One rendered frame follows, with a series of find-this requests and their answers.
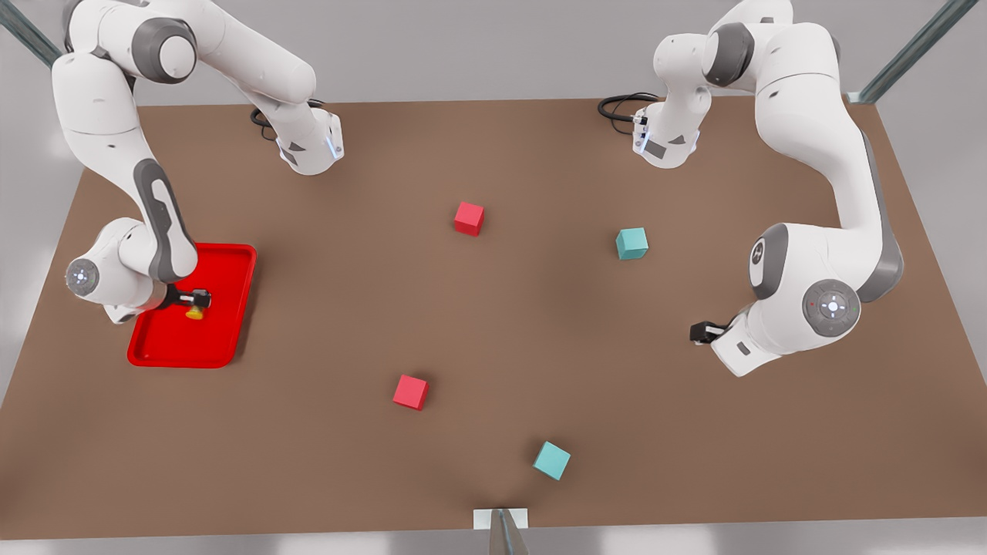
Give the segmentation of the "teal cube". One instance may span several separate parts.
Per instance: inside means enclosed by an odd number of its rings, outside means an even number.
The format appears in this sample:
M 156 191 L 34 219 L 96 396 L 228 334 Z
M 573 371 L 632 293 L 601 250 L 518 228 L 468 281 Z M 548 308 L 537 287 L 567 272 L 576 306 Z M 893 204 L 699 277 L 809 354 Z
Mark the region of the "teal cube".
M 552 442 L 544 442 L 540 447 L 533 467 L 553 480 L 561 480 L 565 468 L 570 462 L 571 454 L 560 446 L 553 445 Z
M 648 239 L 644 227 L 621 229 L 616 238 L 619 259 L 641 259 L 648 252 Z

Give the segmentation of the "red plastic tray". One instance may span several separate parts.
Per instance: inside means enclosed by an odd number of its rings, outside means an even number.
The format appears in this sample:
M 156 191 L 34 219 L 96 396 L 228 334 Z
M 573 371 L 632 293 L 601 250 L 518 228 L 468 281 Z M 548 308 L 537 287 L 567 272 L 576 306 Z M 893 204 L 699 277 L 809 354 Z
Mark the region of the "red plastic tray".
M 201 319 L 187 306 L 141 314 L 127 349 L 131 365 L 146 368 L 222 368 L 237 350 L 257 253 L 247 244 L 198 243 L 195 271 L 176 284 L 180 291 L 205 289 L 211 306 Z

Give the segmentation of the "silver frame post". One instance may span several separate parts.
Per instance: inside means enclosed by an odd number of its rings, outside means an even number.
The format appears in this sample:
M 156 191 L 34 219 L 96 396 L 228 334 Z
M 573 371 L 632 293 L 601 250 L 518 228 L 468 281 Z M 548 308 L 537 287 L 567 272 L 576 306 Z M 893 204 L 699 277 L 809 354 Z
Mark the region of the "silver frame post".
M 25 49 L 42 61 L 47 68 L 52 68 L 54 62 L 62 56 L 59 47 L 56 47 L 49 38 L 46 38 L 38 28 L 17 7 L 11 0 L 0 0 L 0 25 L 3 25 Z
M 980 0 L 947 0 L 919 31 L 867 82 L 861 91 L 849 92 L 849 104 L 874 105 L 933 49 Z
M 473 529 L 490 531 L 489 555 L 529 555 L 520 533 L 528 527 L 526 508 L 473 510 Z

